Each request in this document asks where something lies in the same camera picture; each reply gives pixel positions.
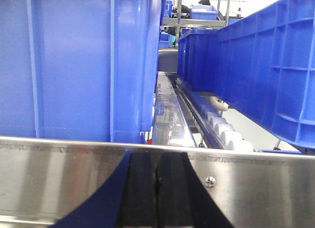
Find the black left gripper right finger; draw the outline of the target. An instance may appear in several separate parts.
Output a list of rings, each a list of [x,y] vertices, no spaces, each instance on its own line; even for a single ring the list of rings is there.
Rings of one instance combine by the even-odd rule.
[[[187,153],[163,153],[157,165],[159,228],[232,228],[192,168]]]

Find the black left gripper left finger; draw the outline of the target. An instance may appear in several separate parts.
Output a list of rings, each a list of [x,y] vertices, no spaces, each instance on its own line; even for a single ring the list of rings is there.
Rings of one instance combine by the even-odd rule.
[[[154,228],[156,194],[149,153],[126,152],[109,178],[54,228]]]

